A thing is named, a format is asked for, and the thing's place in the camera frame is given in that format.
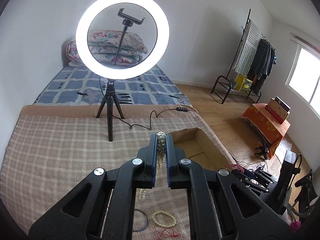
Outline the red string green pendant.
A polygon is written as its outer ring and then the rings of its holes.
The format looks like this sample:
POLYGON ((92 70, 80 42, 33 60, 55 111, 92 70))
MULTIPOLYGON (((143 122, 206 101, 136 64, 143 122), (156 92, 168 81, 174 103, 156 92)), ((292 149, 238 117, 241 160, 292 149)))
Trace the red string green pendant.
POLYGON ((158 229, 154 228, 154 230, 157 233, 157 236, 154 238, 154 240, 165 240, 169 238, 177 238, 181 236, 181 233, 175 232, 173 228, 165 228, 165 229, 158 229))

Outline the brown cardboard box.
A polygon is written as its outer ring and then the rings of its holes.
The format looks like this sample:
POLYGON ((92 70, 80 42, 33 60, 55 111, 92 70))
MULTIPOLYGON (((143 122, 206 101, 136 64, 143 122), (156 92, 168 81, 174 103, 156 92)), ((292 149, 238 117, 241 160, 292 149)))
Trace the brown cardboard box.
POLYGON ((207 170, 217 171, 221 168, 229 170, 228 165, 235 164, 235 160, 222 142, 207 129, 185 128, 170 134, 174 145, 183 149, 188 159, 207 170))

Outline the tan box on table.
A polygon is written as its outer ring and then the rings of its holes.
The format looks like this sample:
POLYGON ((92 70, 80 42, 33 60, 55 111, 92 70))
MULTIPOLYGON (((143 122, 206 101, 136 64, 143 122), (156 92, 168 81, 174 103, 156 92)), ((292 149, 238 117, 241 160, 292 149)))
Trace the tan box on table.
POLYGON ((290 106, 287 105, 283 100, 278 98, 271 98, 265 109, 273 116, 275 119, 282 124, 290 114, 290 106))

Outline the black clothes rack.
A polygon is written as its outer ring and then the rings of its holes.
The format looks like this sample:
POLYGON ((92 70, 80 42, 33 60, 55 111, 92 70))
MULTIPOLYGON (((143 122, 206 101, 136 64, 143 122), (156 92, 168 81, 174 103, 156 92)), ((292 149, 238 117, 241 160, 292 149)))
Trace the black clothes rack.
POLYGON ((261 91, 252 90, 254 80, 250 80, 247 75, 258 51, 259 42, 264 40, 270 48, 273 47, 251 20, 251 11, 249 9, 236 54, 227 74, 218 76, 210 91, 220 99, 221 104, 227 101, 257 103, 261 98, 261 91))

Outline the yellow box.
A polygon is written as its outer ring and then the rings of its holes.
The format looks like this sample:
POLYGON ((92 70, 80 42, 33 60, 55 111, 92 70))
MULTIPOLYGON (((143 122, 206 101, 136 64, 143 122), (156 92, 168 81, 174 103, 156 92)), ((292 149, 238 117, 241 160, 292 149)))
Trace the yellow box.
POLYGON ((238 75, 235 82, 237 83, 235 89, 245 93, 249 92, 252 85, 252 81, 243 75, 238 75))

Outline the window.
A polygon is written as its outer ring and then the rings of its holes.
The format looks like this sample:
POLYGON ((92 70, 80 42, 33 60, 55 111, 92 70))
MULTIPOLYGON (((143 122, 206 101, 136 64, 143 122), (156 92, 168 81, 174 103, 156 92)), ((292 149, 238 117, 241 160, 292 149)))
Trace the window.
POLYGON ((319 116, 319 54, 299 44, 286 85, 319 116))

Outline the dark hanging clothes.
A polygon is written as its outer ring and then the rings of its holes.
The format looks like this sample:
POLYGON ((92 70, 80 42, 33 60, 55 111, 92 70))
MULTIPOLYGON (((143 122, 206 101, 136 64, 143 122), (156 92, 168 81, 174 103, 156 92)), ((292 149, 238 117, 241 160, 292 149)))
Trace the dark hanging clothes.
POLYGON ((247 78, 252 81, 251 91, 253 93, 260 93, 267 77, 271 73, 272 66, 276 64, 276 60, 275 49, 268 40, 261 39, 247 74, 247 78))

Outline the black tripod stand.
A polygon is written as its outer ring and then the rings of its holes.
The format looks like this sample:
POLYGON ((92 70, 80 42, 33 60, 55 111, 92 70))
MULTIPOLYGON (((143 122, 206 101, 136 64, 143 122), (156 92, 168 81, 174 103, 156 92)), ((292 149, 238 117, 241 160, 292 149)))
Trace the black tripod stand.
POLYGON ((106 92, 104 93, 102 90, 102 86, 100 87, 103 99, 100 104, 99 110, 97 112, 96 118, 100 118, 104 107, 107 107, 107 132, 108 132, 108 140, 113 141, 113 106, 115 105, 118 113, 120 114, 120 118, 124 119, 123 111, 121 110, 120 102, 116 96, 115 89, 115 80, 108 79, 106 85, 106 92))

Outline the striped white towel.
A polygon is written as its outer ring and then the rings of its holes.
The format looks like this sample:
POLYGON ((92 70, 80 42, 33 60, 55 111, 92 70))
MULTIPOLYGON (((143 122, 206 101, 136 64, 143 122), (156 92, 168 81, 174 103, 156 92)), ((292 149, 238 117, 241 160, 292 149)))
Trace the striped white towel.
POLYGON ((232 70, 237 74, 247 76, 261 38, 262 33, 260 29, 252 20, 248 20, 242 41, 240 42, 240 48, 232 66, 232 70))

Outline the folded floral quilt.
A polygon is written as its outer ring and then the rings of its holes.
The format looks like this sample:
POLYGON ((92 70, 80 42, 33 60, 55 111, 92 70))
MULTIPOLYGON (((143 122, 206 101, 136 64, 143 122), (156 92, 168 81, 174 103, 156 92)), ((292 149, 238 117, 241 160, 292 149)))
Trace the folded floral quilt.
MULTIPOLYGON (((91 55, 101 64, 113 64, 116 58, 122 31, 93 30, 87 35, 91 55)), ((148 53, 143 40, 136 33, 126 32, 118 57, 118 66, 134 66, 143 61, 148 53)))

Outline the black phone holder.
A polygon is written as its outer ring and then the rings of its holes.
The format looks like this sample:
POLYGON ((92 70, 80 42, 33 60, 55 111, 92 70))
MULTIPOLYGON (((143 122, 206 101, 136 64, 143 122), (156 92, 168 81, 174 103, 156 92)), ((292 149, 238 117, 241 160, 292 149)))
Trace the black phone holder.
POLYGON ((133 17, 133 16, 130 16, 126 13, 124 13, 124 8, 121 8, 119 9, 118 11, 118 14, 117 14, 120 18, 123 19, 122 21, 122 25, 124 26, 123 27, 123 31, 122 31, 122 34, 121 34, 121 38, 120 38, 120 42, 119 42, 119 46, 118 46, 118 50, 117 50, 117 53, 116 53, 116 58, 115 58, 115 61, 114 61, 114 66, 117 65, 117 61, 118 61, 118 57, 119 57, 119 54, 120 54, 120 49, 121 49, 121 46, 123 44, 123 40, 124 40, 124 36, 128 30, 128 28, 132 27, 134 24, 136 25, 141 25, 145 18, 143 17, 141 20, 133 17))

